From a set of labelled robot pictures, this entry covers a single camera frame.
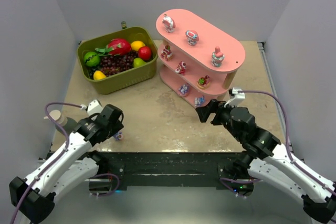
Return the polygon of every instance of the basket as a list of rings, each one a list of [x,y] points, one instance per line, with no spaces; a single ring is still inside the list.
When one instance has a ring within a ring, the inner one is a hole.
[[[95,48],[104,48],[113,39],[125,39],[129,43],[140,40],[149,46],[152,50],[153,59],[146,64],[114,74],[102,80],[92,80],[89,77],[87,66],[83,62],[85,51],[94,51]],[[115,33],[107,34],[95,39],[83,42],[77,49],[77,58],[84,78],[89,81],[99,94],[109,94],[117,90],[126,88],[138,82],[154,77],[156,73],[157,48],[149,33],[142,27],[129,27]]]

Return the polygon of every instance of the pink shelf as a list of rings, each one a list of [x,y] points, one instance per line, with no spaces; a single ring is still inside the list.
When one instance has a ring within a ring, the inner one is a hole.
[[[174,45],[170,45],[171,50],[174,53],[174,57],[170,61],[165,61],[160,57],[161,51],[164,48],[163,43],[158,48],[158,54],[159,58],[162,60],[162,62],[169,67],[171,70],[173,70],[173,73],[182,79],[185,80],[185,82],[189,83],[191,86],[193,86],[196,90],[198,90],[200,93],[208,94],[208,95],[222,95],[226,93],[226,89],[224,89],[223,83],[226,77],[225,73],[216,73],[213,71],[209,71],[208,69],[202,67],[200,64],[198,64],[195,60],[190,59],[188,56],[183,54],[181,51],[178,50],[177,47]],[[180,74],[175,73],[175,69],[177,65],[180,63],[180,61],[184,61],[187,65],[187,69],[185,71],[185,75],[182,76]],[[197,81],[200,77],[204,77],[205,75],[209,75],[211,78],[210,86],[207,89],[201,89],[197,85]]]
[[[177,93],[178,88],[185,84],[186,81],[181,79],[178,75],[176,75],[175,72],[170,70],[166,65],[163,65],[160,69],[160,77],[162,81],[170,87],[172,90],[174,90]],[[196,89],[193,87],[190,87],[189,95],[186,97],[182,97],[184,100],[186,100],[191,106],[195,107],[195,98],[201,97],[203,94],[199,93]],[[203,105],[207,105],[209,101],[213,98],[217,98],[217,96],[211,96],[211,95],[204,95],[205,102]]]
[[[176,23],[173,33],[166,32],[162,24],[164,14],[174,19]],[[236,71],[245,60],[245,50],[238,40],[188,10],[172,9],[164,12],[158,17],[156,28],[166,41],[174,44],[186,55],[210,70],[231,73]],[[198,33],[199,42],[197,45],[190,46],[187,43],[185,36],[187,30],[195,30]],[[211,54],[216,46],[221,48],[221,52],[225,56],[219,68],[211,64]]]

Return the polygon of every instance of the bunch of grapes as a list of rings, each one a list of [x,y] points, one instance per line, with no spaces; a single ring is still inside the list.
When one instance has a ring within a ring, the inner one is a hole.
[[[93,79],[93,74],[96,70],[102,71],[107,77],[114,74],[133,68],[133,61],[138,56],[138,53],[131,50],[128,54],[120,56],[103,56],[100,59],[98,66],[89,69],[90,78]]]

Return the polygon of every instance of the wooden post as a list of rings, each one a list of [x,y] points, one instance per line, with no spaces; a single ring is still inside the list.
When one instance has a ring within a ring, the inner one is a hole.
[[[237,70],[227,74],[227,76],[224,80],[223,86],[222,86],[224,89],[229,89],[230,88],[230,85],[231,85],[231,83],[233,81],[233,78],[235,77],[236,73],[237,73]]]

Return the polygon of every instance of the gray bottle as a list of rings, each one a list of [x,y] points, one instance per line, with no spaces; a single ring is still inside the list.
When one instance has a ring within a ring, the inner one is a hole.
[[[64,128],[64,130],[67,132],[68,135],[70,135],[70,133],[77,125],[77,122],[74,119],[64,116],[59,110],[51,111],[50,116]],[[63,134],[63,131],[58,126],[55,125],[55,127],[57,131]]]

